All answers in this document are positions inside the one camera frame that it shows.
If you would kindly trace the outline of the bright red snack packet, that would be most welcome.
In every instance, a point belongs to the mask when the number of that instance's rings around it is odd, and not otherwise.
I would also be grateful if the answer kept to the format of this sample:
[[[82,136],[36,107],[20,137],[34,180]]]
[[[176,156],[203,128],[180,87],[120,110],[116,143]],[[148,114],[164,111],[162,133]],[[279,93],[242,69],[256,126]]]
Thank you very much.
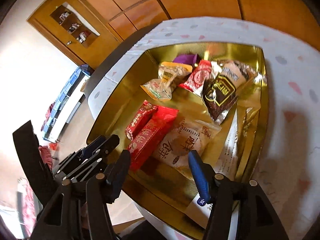
[[[157,145],[171,129],[179,110],[158,106],[151,119],[142,127],[129,143],[127,150],[131,155],[130,170],[136,172],[152,155]]]

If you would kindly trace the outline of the beige pastry packet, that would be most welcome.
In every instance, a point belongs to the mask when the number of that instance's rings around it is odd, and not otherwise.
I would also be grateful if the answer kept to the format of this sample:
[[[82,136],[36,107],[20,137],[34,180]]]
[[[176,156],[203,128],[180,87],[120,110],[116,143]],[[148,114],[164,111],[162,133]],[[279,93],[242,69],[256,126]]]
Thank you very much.
[[[188,153],[196,150],[202,155],[220,131],[219,125],[180,116],[174,121],[172,129],[158,144],[152,156],[192,180]]]

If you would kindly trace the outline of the small dark red packet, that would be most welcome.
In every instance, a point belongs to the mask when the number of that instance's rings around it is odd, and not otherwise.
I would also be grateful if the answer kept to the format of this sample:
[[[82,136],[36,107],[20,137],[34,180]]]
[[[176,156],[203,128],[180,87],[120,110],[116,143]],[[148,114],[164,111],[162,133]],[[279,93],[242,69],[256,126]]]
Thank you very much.
[[[157,105],[144,100],[143,104],[125,129],[127,139],[133,140],[157,111]]]

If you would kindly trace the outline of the brown coffee snack packet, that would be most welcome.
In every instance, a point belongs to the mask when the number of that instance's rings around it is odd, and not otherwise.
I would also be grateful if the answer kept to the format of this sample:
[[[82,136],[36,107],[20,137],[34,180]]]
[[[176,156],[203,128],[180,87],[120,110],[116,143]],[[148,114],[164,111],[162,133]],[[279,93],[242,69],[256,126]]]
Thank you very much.
[[[221,67],[221,72],[215,78],[204,81],[201,96],[210,118],[219,125],[258,72],[235,60],[219,60],[217,65]]]

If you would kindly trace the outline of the small clear snack bag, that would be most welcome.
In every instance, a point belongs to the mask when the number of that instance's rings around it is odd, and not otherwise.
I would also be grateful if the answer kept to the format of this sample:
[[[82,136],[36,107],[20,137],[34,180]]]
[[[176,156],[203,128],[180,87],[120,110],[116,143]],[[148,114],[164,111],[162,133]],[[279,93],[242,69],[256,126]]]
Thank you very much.
[[[169,101],[172,98],[172,91],[167,83],[161,79],[152,79],[140,86],[150,98],[156,101]]]

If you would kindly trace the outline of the red white wafer packet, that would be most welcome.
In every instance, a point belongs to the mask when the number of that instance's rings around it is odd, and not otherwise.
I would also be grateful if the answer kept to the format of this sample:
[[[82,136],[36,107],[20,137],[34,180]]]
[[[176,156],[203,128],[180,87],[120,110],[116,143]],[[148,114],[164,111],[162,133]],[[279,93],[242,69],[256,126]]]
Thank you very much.
[[[204,81],[210,78],[211,73],[212,63],[208,60],[201,60],[187,80],[178,86],[195,93],[199,88],[202,88]]]

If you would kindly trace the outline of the yellow nut snack bag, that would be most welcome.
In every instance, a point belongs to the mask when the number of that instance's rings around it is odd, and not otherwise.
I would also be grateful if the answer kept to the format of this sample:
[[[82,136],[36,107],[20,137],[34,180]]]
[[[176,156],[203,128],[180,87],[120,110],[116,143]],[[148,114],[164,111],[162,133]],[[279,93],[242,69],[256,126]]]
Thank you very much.
[[[158,77],[164,83],[165,88],[170,88],[173,92],[193,71],[189,64],[176,62],[161,62],[158,67]]]

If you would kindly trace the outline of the purple pastry packet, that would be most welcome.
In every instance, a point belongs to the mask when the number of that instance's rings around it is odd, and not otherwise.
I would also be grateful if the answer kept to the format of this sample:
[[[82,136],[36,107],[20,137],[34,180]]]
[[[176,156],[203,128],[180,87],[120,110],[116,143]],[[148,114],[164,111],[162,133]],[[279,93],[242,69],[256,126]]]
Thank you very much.
[[[188,64],[195,66],[201,61],[201,57],[198,54],[180,54],[173,60],[174,63]]]

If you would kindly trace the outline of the blue storage bins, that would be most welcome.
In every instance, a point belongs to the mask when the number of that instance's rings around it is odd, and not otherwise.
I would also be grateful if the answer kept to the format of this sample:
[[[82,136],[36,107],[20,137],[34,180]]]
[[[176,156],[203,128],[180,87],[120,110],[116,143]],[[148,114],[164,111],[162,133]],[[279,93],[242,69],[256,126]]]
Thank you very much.
[[[41,129],[45,140],[54,142],[58,139],[63,127],[81,104],[80,99],[84,96],[81,87],[88,78],[89,75],[82,66],[76,68],[70,76],[46,114],[46,120]]]

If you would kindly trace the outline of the patterned white tablecloth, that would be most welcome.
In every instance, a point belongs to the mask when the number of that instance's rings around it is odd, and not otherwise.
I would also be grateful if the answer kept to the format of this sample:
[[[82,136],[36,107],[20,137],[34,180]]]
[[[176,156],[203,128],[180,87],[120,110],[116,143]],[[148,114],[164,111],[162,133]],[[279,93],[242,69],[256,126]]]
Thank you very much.
[[[197,41],[252,44],[267,61],[270,119],[255,178],[290,239],[302,239],[319,217],[319,52],[307,43],[253,22],[220,17],[167,20],[130,46],[88,96],[96,118],[144,51]]]

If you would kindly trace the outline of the wooden shelf cabinet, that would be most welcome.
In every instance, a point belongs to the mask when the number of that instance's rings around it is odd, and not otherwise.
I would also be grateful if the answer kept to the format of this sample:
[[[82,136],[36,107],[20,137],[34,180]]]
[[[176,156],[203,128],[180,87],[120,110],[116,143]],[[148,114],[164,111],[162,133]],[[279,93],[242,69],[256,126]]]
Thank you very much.
[[[74,63],[93,69],[122,42],[85,0],[45,0],[28,23]]]

